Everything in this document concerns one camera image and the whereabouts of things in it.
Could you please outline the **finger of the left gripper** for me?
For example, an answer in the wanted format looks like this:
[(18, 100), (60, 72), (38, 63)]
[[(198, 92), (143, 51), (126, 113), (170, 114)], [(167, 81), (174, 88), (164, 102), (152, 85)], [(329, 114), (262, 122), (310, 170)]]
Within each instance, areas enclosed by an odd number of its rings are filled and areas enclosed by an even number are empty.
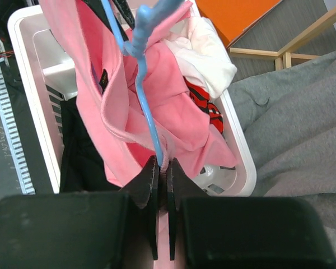
[(115, 7), (118, 12), (121, 14), (124, 21), (128, 24), (128, 26), (134, 30), (135, 28), (135, 19), (133, 13), (129, 7), (127, 0), (113, 0)]

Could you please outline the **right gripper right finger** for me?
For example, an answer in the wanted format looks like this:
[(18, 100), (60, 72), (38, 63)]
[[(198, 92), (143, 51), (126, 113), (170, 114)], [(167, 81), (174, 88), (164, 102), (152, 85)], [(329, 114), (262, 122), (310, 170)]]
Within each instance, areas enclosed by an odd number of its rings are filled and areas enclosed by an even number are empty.
[(208, 194), (185, 174), (177, 158), (169, 162), (166, 173), (166, 184), (169, 216), (169, 250), (170, 260), (173, 261), (175, 259), (178, 212), (181, 200), (186, 197), (208, 197)]

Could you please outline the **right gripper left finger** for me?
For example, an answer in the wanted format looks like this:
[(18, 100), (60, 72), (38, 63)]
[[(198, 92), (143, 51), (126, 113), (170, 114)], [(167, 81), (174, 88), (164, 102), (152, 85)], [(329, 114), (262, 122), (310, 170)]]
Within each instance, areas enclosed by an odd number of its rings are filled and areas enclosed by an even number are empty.
[(153, 260), (158, 260), (158, 180), (160, 168), (150, 156), (141, 172), (120, 191), (127, 193), (143, 216), (144, 235), (150, 244)]

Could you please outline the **light blue wire hanger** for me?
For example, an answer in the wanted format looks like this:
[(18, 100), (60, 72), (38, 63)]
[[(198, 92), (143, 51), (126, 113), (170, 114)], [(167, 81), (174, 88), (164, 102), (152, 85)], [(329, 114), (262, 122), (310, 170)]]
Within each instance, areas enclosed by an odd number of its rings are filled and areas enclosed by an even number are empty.
[(131, 55), (137, 60), (138, 73), (135, 80), (137, 96), (150, 130), (157, 163), (159, 166), (162, 166), (164, 153), (143, 89), (143, 80), (147, 73), (147, 63), (144, 52), (153, 30), (162, 23), (163, 20), (172, 15), (181, 6), (182, 1), (158, 1), (153, 7), (141, 5), (136, 11), (136, 24), (133, 30), (132, 41), (125, 41), (123, 39), (111, 4), (108, 1), (101, 1), (101, 4), (119, 49), (124, 55)]

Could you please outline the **pink t shirt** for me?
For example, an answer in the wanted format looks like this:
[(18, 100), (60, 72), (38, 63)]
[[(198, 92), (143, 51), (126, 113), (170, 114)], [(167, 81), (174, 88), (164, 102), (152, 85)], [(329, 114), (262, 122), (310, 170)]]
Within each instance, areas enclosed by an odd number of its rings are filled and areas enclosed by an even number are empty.
[[(137, 61), (122, 55), (114, 35), (83, 1), (41, 1), (43, 14), (61, 47), (73, 59), (82, 121), (105, 165), (108, 182), (123, 187), (138, 175), (154, 147), (138, 101)], [(205, 165), (237, 163), (219, 131), (189, 96), (178, 63), (162, 41), (188, 17), (187, 1), (155, 28), (146, 49), (143, 89), (164, 153), (162, 170), (177, 158), (195, 178)]]

